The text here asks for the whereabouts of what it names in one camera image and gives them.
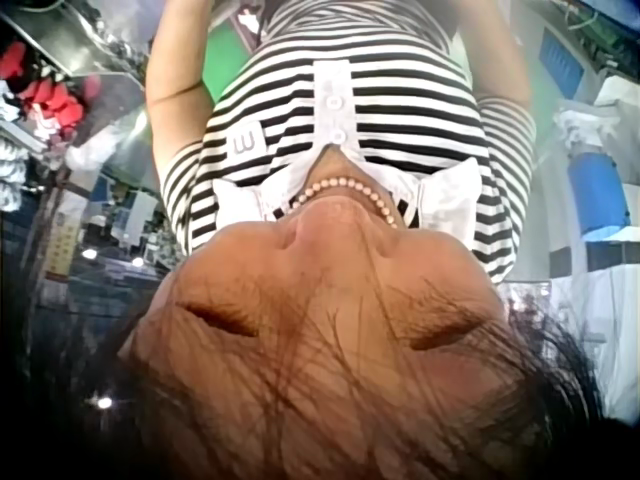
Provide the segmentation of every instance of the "button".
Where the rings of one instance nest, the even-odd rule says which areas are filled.
[[[331,132],[331,143],[335,145],[342,145],[347,141],[347,134],[342,130],[334,130]]]
[[[337,95],[331,95],[327,98],[327,107],[329,110],[340,110],[344,105],[344,101],[342,97],[338,97]]]

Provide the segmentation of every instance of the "black and white striped shirt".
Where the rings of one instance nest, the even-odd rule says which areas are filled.
[[[469,171],[461,165],[475,159],[478,192],[465,244],[493,281],[501,282],[515,263],[525,219],[535,124],[528,112],[504,98],[476,101],[449,47],[446,33],[417,0],[284,2],[265,29],[262,46],[216,105],[202,141],[186,146],[159,172],[167,212],[185,252],[205,244],[233,216],[228,202],[221,212],[218,193],[228,190],[226,185],[257,192],[269,184],[273,197],[275,179],[286,177],[283,205],[268,203],[262,219],[284,215],[304,180],[291,172],[308,163],[320,146],[318,138],[326,137],[325,144],[346,141],[379,175],[389,173],[387,183],[380,183],[411,228],[433,225],[425,221],[418,195],[409,187],[394,190],[388,179],[420,183],[438,172],[451,177]],[[348,76],[343,71],[341,81],[320,85],[323,69],[318,67],[325,64],[338,71],[348,65]],[[319,103],[325,87],[344,93],[343,116],[353,118],[351,130],[338,141],[321,127],[328,112]],[[243,138],[239,126],[261,136],[253,155],[233,151]],[[228,198],[241,203],[246,194]]]

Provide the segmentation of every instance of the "blue bin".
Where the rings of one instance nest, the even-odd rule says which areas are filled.
[[[604,153],[579,155],[569,179],[585,242],[599,242],[631,225],[627,199],[615,163]]]

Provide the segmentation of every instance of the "shirt sleeve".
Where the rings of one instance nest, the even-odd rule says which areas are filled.
[[[489,275],[499,283],[513,268],[520,246],[531,192],[536,125],[529,112],[503,98],[486,97],[478,106],[503,217],[500,231],[485,236],[482,246],[489,251],[481,256],[485,256]]]
[[[192,251],[191,213],[201,155],[202,142],[188,145],[159,172],[160,192],[167,216],[185,254]]]

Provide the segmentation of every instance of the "necklace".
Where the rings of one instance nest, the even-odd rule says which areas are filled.
[[[371,188],[365,186],[362,182],[354,180],[353,178],[346,177],[333,177],[321,182],[314,183],[311,187],[307,188],[305,192],[298,196],[297,200],[293,202],[291,206],[291,212],[294,212],[298,208],[302,207],[305,203],[309,202],[313,197],[319,193],[336,187],[347,187],[367,197],[380,211],[382,218],[385,219],[387,224],[394,229],[398,228],[395,218],[391,215],[391,209],[380,198],[376,192]]]

